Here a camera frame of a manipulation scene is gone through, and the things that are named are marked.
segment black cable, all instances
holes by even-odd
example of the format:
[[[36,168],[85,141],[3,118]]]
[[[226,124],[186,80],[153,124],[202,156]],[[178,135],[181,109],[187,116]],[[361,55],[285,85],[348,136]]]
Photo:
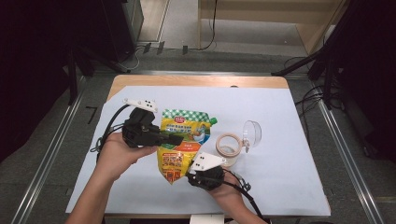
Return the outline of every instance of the black cable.
[[[312,88],[311,90],[309,90],[303,97],[303,100],[301,101],[301,108],[303,111],[303,122],[304,122],[304,126],[305,126],[305,136],[306,136],[306,141],[308,143],[308,146],[311,147],[311,139],[310,139],[310,135],[309,135],[309,127],[308,127],[308,122],[306,121],[306,116],[304,113],[304,101],[306,100],[307,95],[309,94],[309,92],[317,89],[317,88],[321,88],[323,86],[316,86],[314,88]]]
[[[118,127],[118,128],[115,128],[115,129],[111,130],[111,131],[108,133],[108,135],[111,135],[112,133],[114,133],[115,131],[117,131],[117,130],[119,130],[119,129],[121,129],[121,128],[123,128],[123,126],[120,126],[120,127]]]
[[[271,76],[274,76],[274,77],[283,77],[283,76],[287,75],[288,73],[290,73],[290,72],[296,70],[297,68],[299,68],[299,67],[301,67],[301,66],[303,66],[303,65],[306,65],[306,64],[308,64],[308,63],[310,63],[310,62],[316,60],[317,57],[320,55],[320,53],[321,53],[321,49],[318,50],[318,51],[316,51],[315,53],[313,53],[313,54],[307,56],[306,58],[303,58],[303,59],[300,60],[299,62],[292,64],[290,67],[288,67],[288,68],[286,68],[286,69],[283,69],[283,70],[278,71],[278,72],[273,72],[273,73],[271,73]]]
[[[90,152],[98,152],[98,148],[99,148],[99,142],[102,140],[102,137],[100,137],[97,141],[96,141],[96,146],[90,149]]]
[[[338,102],[339,102],[339,105],[335,105],[333,102],[332,102],[332,100],[337,100]],[[330,105],[332,106],[332,108],[335,108],[335,109],[340,109],[340,110],[344,110],[344,104],[343,104],[343,102],[341,101],[341,96],[340,96],[340,93],[332,93],[331,94],[331,98],[330,98]]]
[[[227,172],[227,173],[229,173],[230,175],[233,175],[233,177],[235,177],[235,179],[237,179],[238,180],[238,182],[239,182],[239,185],[241,185],[241,186],[243,186],[243,184],[241,183],[241,180],[238,178],[238,176],[236,176],[233,172],[231,172],[231,171],[229,171],[229,170],[226,170],[226,169],[222,169],[224,172]]]
[[[212,34],[213,34],[215,32],[215,30],[213,29],[213,25],[210,23],[210,20],[209,20],[209,28],[210,28],[210,30],[212,31]],[[215,42],[215,47],[213,48],[213,49],[215,49],[218,46],[218,43],[216,41],[213,41],[213,42]]]
[[[126,107],[128,107],[129,105],[123,105],[113,116],[113,118],[111,118],[110,122],[107,124],[107,127],[105,129],[105,132],[102,136],[102,139],[100,140],[100,146],[99,146],[99,150],[98,152],[100,153],[100,151],[102,150],[103,145],[105,144],[108,136],[110,135],[109,131],[111,128],[111,125],[113,124],[114,120],[117,118],[117,116],[122,112],[122,110],[124,110]]]
[[[215,40],[215,35],[216,35],[216,32],[215,32],[215,24],[216,24],[216,11],[217,11],[217,8],[218,8],[218,0],[215,1],[215,11],[214,11],[214,13],[213,13],[212,40],[210,41],[209,45],[207,45],[207,46],[204,47],[203,49],[199,49],[199,50],[208,49],[208,48],[212,45],[213,41]]]
[[[289,58],[289,59],[287,59],[285,62],[283,62],[283,68],[286,69],[286,68],[287,68],[286,64],[287,64],[288,62],[290,62],[291,60],[293,60],[293,59],[304,59],[304,58],[306,58],[306,57],[292,57],[292,58]]]
[[[323,97],[316,97],[314,102],[312,102],[309,106],[306,107],[306,109],[299,115],[299,117],[302,117],[304,114],[306,114],[308,111],[312,110],[317,106],[317,104],[323,99]]]
[[[259,218],[261,218],[262,220],[266,221],[266,222],[269,221],[268,219],[266,219],[266,218],[264,218],[264,217],[262,216],[262,212],[260,211],[259,206],[257,206],[257,204],[254,202],[253,197],[250,196],[250,194],[248,194],[248,192],[247,192],[246,190],[242,189],[241,187],[239,187],[239,186],[237,186],[237,185],[235,185],[235,184],[232,184],[232,183],[230,183],[230,182],[227,182],[227,181],[225,181],[225,180],[218,180],[218,179],[215,179],[215,178],[210,178],[210,177],[205,177],[205,176],[200,176],[199,178],[200,178],[200,180],[208,180],[208,181],[213,181],[213,182],[216,182],[216,183],[225,184],[225,185],[231,186],[231,187],[233,187],[234,189],[238,190],[240,193],[242,193],[242,194],[248,199],[248,201],[250,202],[251,206],[252,206],[253,209],[256,211],[257,216],[258,216]]]
[[[313,98],[318,97],[318,96],[320,96],[320,95],[323,95],[323,93],[316,93],[316,94],[313,94],[313,95],[311,95],[311,96],[306,97],[305,100],[312,100]],[[294,105],[299,105],[302,101],[303,101],[303,100],[297,101],[297,102],[294,103]]]

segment metal frame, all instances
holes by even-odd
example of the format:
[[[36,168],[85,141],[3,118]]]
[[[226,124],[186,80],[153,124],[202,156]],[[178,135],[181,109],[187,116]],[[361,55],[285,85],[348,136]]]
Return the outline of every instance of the metal frame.
[[[329,126],[330,133],[334,139],[334,143],[337,146],[338,152],[340,153],[341,159],[344,162],[346,171],[352,181],[352,184],[361,200],[361,205],[366,213],[367,218],[370,223],[385,223],[382,215],[379,211],[378,206],[375,203],[375,198],[373,197],[369,187],[367,186],[358,165],[356,164],[353,156],[347,146],[347,142],[341,133],[340,128],[335,120],[335,117],[331,110],[327,108],[323,101],[319,103],[320,110],[325,118],[327,125]]]
[[[58,154],[59,148],[61,147],[62,141],[69,129],[69,126],[76,115],[79,103],[81,102],[82,94],[86,88],[87,81],[85,77],[81,77],[79,81],[79,93],[72,105],[67,107],[67,110],[62,118],[61,124],[59,125],[55,135],[53,136],[46,154],[40,163],[37,171],[35,172],[35,177],[31,181],[29,187],[25,191],[20,207],[18,208],[14,218],[11,223],[26,223],[30,212],[35,205],[35,201],[38,198],[40,191],[42,190],[47,176],[50,172],[50,168],[55,161]]]
[[[235,76],[235,77],[269,77],[270,73],[221,73],[221,72],[193,72],[193,71],[139,71],[138,73],[131,74],[146,74],[146,75],[201,75],[201,76]],[[286,76],[286,79],[307,79],[306,74],[293,74],[292,76]],[[30,183],[28,189],[24,193],[23,199],[21,201],[20,207],[18,208],[17,213],[15,214],[11,223],[26,223],[27,218],[32,211],[32,208],[35,204],[35,201],[44,186],[45,180],[50,172],[51,165],[54,163],[54,160],[58,154],[59,148],[64,140],[64,137],[68,131],[68,128],[76,115],[78,110],[79,103],[81,102],[81,98],[84,90],[87,86],[87,79],[85,77],[81,77],[79,81],[79,93],[76,101],[70,105],[61,121],[61,124],[58,127],[55,135],[53,136],[49,148],[35,173],[35,177]],[[370,223],[385,223],[380,211],[375,203],[375,199],[371,194],[366,182],[364,181],[363,176],[353,159],[352,154],[347,146],[347,142],[345,141],[344,136],[342,135],[338,124],[335,120],[335,117],[331,110],[328,110],[326,105],[321,101],[319,103],[320,110],[325,118],[329,130],[332,134],[334,142],[339,150],[340,156],[344,162],[346,170],[349,174],[349,177],[352,181],[352,184],[358,194],[358,197],[361,200],[362,207],[370,221]]]

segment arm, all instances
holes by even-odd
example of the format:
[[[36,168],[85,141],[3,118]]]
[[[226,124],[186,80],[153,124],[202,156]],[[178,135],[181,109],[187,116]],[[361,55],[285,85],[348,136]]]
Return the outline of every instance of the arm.
[[[111,134],[66,223],[101,223],[114,181],[139,158],[156,150],[157,147],[131,149],[123,141],[121,133]]]
[[[229,183],[239,185],[239,182],[235,177],[228,172],[225,172],[224,180]],[[245,206],[241,193],[233,187],[223,184],[220,187],[209,191],[209,194],[216,200],[224,212],[232,217],[237,223],[266,223]]]

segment person's left hand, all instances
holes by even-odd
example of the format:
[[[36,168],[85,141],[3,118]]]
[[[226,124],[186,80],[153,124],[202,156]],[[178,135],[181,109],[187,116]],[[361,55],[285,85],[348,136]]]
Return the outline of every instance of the person's left hand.
[[[102,148],[95,172],[108,180],[115,181],[138,159],[156,150],[157,147],[130,148],[122,139],[122,133],[112,133]]]

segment black stand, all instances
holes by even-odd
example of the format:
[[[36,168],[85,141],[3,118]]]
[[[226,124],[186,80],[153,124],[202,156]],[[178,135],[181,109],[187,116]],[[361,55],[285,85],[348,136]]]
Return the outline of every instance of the black stand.
[[[99,63],[105,65],[106,67],[117,73],[124,73],[124,71],[122,71],[114,63],[97,55],[90,49],[84,47],[70,46],[67,52],[67,68],[70,85],[69,105],[73,104],[78,95],[76,64],[84,77],[92,77],[94,68],[90,62],[90,58],[95,59]]]
[[[312,67],[308,71],[308,77],[311,80],[318,80],[320,77],[320,74],[323,73],[323,71],[326,70],[325,73],[325,81],[324,81],[324,91],[323,91],[323,101],[324,104],[327,106],[328,109],[332,109],[331,107],[331,88],[332,88],[332,73],[334,71],[334,62],[333,59],[327,55],[328,53],[328,48],[326,46],[323,46],[322,49],[318,50],[314,54],[300,60],[297,63],[292,64],[290,67],[285,68],[284,70],[281,70],[279,72],[271,73],[272,76],[274,77],[283,77],[290,72],[308,64],[313,61],[315,63],[312,65]]]
[[[343,53],[343,36],[342,33],[348,29],[348,27],[353,27],[352,18],[356,11],[360,9],[361,1],[351,2],[346,9],[341,20],[335,26],[332,34],[329,36],[327,42],[324,46],[313,53],[312,55],[300,60],[297,63],[292,64],[288,68],[285,68],[279,72],[271,73],[272,76],[283,77],[290,72],[296,70],[297,68],[304,66],[310,62],[314,62],[312,67],[308,71],[308,77],[311,80],[317,80],[320,75],[325,72],[325,82],[323,90],[323,99],[325,105],[331,109],[331,87],[332,87],[332,76],[336,71],[338,64],[336,64],[335,59],[339,58],[339,55]]]

